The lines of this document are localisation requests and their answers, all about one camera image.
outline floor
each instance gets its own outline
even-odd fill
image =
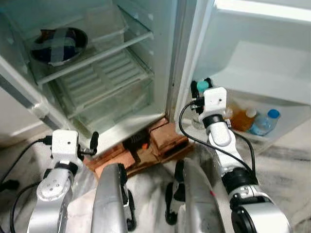
[[[311,233],[311,121],[295,129],[277,141],[274,146],[256,156],[257,174],[260,185],[272,197],[288,217],[295,233]],[[0,151],[0,175],[8,168],[17,153],[28,142]],[[10,178],[18,179],[21,186],[40,179],[45,169],[52,163],[50,148],[36,144],[14,168]],[[213,170],[210,151],[201,146],[188,154],[201,165],[206,172],[220,206],[226,233],[232,233],[230,211],[224,188]],[[156,165],[129,179],[127,185],[133,192],[136,205],[138,227],[136,233],[177,232],[164,220],[164,193],[168,182],[173,180],[174,162]],[[84,168],[76,176],[73,187],[73,202],[69,205],[67,231],[89,232],[92,200],[94,199],[96,180],[93,174]],[[4,191],[0,198],[0,222],[8,231],[8,214],[16,192]],[[35,204],[35,192],[21,197],[16,210],[16,230],[26,232],[28,220]]]

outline blue bottle cap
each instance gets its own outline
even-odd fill
[[[203,93],[206,89],[209,88],[209,84],[206,81],[199,81],[196,85],[196,88],[200,93]]]
[[[268,117],[271,117],[273,119],[276,119],[280,116],[280,112],[276,109],[271,109],[269,112],[268,112]]]

